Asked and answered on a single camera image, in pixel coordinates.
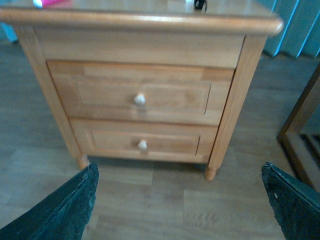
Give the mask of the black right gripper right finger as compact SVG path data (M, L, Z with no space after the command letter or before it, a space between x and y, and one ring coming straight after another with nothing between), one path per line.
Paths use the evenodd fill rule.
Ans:
M274 217L287 240L320 238L320 193L266 162L261 178Z

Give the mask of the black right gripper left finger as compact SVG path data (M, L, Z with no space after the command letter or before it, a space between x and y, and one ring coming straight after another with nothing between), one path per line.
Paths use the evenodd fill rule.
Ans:
M2 240L80 240L96 202L93 162L0 230Z

